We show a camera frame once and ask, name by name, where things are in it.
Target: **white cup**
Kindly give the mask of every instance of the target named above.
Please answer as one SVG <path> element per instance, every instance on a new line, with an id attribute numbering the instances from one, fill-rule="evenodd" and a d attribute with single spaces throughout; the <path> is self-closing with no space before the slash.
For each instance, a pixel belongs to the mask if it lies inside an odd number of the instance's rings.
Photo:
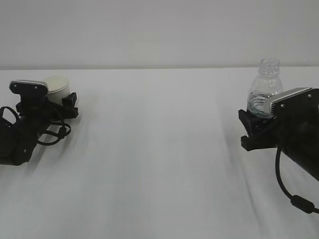
<path id="1" fill-rule="evenodd" d="M 62 98 L 70 95 L 69 80 L 65 76 L 50 76 L 42 80 L 48 85 L 48 99 L 62 105 Z"/>

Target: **white tablecloth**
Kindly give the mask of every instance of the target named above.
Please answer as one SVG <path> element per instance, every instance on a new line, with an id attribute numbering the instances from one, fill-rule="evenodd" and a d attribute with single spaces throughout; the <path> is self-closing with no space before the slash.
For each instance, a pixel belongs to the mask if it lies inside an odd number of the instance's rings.
<path id="1" fill-rule="evenodd" d="M 275 150 L 246 152 L 238 110 L 256 68 L 0 71 L 65 75 L 78 94 L 71 135 L 0 166 L 1 239 L 315 239 L 319 215 L 291 206 Z M 283 68 L 286 89 L 318 88 L 319 67 Z M 319 205 L 319 182 L 287 157 L 283 180 Z"/>

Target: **plastic bottle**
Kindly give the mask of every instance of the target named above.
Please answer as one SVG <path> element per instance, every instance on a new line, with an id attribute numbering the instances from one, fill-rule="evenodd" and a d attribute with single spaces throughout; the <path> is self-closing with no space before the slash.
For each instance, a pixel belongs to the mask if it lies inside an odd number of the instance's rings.
<path id="1" fill-rule="evenodd" d="M 264 113 L 265 99 L 284 91 L 279 78 L 280 62 L 273 58 L 262 59 L 259 66 L 259 75 L 249 90 L 247 110 L 255 116 L 270 119 L 272 115 Z"/>

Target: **camera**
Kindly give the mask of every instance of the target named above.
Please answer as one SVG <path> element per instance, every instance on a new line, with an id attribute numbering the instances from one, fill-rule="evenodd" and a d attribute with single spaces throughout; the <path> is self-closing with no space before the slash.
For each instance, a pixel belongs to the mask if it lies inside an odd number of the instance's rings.
<path id="1" fill-rule="evenodd" d="M 9 89 L 20 95 L 20 102 L 16 105 L 17 112 L 10 107 L 0 108 L 0 164 L 21 165 L 29 162 L 38 144 L 55 145 L 71 133 L 71 126 L 65 119 L 77 118 L 77 95 L 71 93 L 62 98 L 67 93 L 65 89 L 68 81 L 60 89 L 56 88 L 57 83 L 61 83 L 61 79 L 11 81 Z M 49 85 L 55 87 L 53 91 L 49 90 Z M 15 122 L 9 122 L 3 117 L 5 110 L 14 115 Z M 49 131 L 51 125 L 60 126 L 58 132 Z M 56 139 L 53 142 L 42 142 L 39 138 L 43 134 Z"/>
<path id="2" fill-rule="evenodd" d="M 240 110 L 239 119 L 248 136 L 241 137 L 247 151 L 277 148 L 276 177 L 291 203 L 306 213 L 319 213 L 312 202 L 291 195 L 280 176 L 280 154 L 283 152 L 319 181 L 319 89 L 296 88 L 269 97 L 264 112 L 271 119 Z"/>

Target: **black cable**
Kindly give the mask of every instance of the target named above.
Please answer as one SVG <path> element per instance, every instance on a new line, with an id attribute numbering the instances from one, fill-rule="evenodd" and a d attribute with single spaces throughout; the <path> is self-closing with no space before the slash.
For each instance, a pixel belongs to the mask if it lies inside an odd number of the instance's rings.
<path id="1" fill-rule="evenodd" d="M 60 112 L 50 104 L 50 102 L 47 103 L 47 105 L 56 113 L 56 115 L 58 116 L 59 120 L 61 121 L 61 123 L 58 122 L 51 122 L 50 125 L 60 125 L 61 128 L 59 129 L 58 133 L 49 131 L 49 130 L 45 130 L 43 132 L 41 132 L 42 134 L 48 134 L 54 137 L 57 137 L 57 139 L 53 142 L 42 142 L 40 140 L 37 140 L 36 142 L 40 145 L 43 146 L 52 146 L 57 144 L 60 140 L 64 139 L 66 136 L 68 136 L 71 133 L 71 126 L 67 123 L 65 123 L 64 118 L 62 117 L 62 115 L 60 114 Z"/>
<path id="2" fill-rule="evenodd" d="M 290 199 L 292 197 L 292 195 L 288 192 L 288 190 L 284 186 L 284 183 L 283 183 L 281 176 L 280 176 L 280 154 L 281 154 L 282 149 L 283 148 L 281 146 L 278 146 L 278 148 L 277 148 L 275 171 L 276 171 L 277 181 L 278 181 L 278 184 L 279 184 L 281 190 Z"/>
<path id="3" fill-rule="evenodd" d="M 45 131 L 42 131 L 40 133 L 41 134 L 48 134 L 48 135 L 57 137 L 57 139 L 55 141 L 53 141 L 53 142 L 42 142 L 42 141 L 39 141 L 36 138 L 31 138 L 31 140 L 35 140 L 38 144 L 43 145 L 43 146 L 52 146 L 52 145 L 57 144 L 60 140 L 64 139 L 66 136 L 68 136 L 71 133 L 71 126 L 69 124 L 65 123 L 64 118 L 62 117 L 60 112 L 54 106 L 52 106 L 50 104 L 50 102 L 48 102 L 47 105 L 51 109 L 53 109 L 53 111 L 58 116 L 58 119 L 60 120 L 60 122 L 50 122 L 50 125 L 59 125 L 59 126 L 61 126 L 61 128 L 59 129 L 58 133 L 55 133 L 55 132 L 52 132 L 52 131 L 49 131 L 49 130 L 45 130 Z M 11 122 L 9 122 L 5 118 L 3 118 L 3 112 L 4 112 L 5 109 L 9 110 L 14 115 L 16 121 L 19 120 L 19 115 L 11 107 L 5 106 L 5 107 L 1 107 L 0 108 L 0 121 L 3 121 L 9 127 L 14 127 L 14 125 Z"/>
<path id="4" fill-rule="evenodd" d="M 283 147 L 281 145 L 278 146 L 277 148 L 277 153 L 276 153 L 276 164 L 275 164 L 275 170 L 276 170 L 276 178 L 278 181 L 278 184 L 281 188 L 281 190 L 284 192 L 284 194 L 290 199 L 290 202 L 293 206 L 296 208 L 299 208 L 300 210 L 304 211 L 305 213 L 318 213 L 319 214 L 319 209 L 315 208 L 315 205 L 308 201 L 305 198 L 302 198 L 298 195 L 291 195 L 286 187 L 283 184 L 283 181 L 280 176 L 280 154 L 281 150 Z"/>

